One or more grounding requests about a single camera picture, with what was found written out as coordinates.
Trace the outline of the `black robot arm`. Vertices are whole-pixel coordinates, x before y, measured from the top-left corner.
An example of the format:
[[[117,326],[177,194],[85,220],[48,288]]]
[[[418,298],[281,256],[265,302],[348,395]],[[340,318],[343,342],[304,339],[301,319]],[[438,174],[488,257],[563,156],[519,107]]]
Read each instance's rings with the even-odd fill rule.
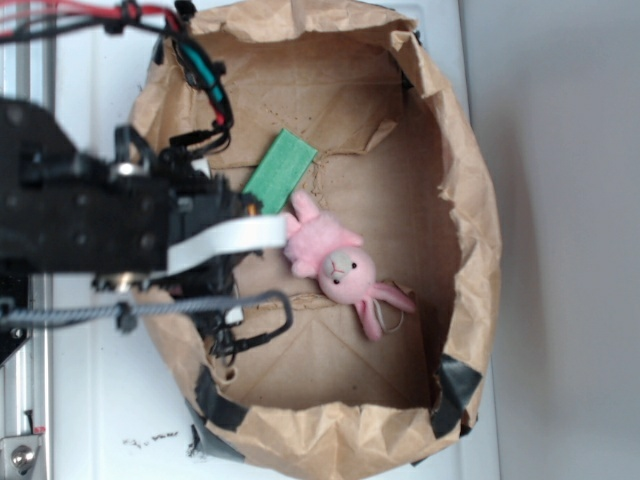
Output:
[[[27,309],[35,274],[89,273],[99,290],[159,286],[178,297],[177,311],[212,338],[213,355],[232,357],[263,345],[263,333],[237,338],[224,315],[238,306],[233,268],[246,255],[206,253],[185,266],[170,254],[199,234],[228,235],[256,219],[257,199],[233,191],[222,175],[206,177],[182,149],[154,153],[131,127],[116,132],[117,157],[107,163],[76,149],[45,109],[1,102],[1,356],[10,358],[30,330],[97,317],[94,308]]]

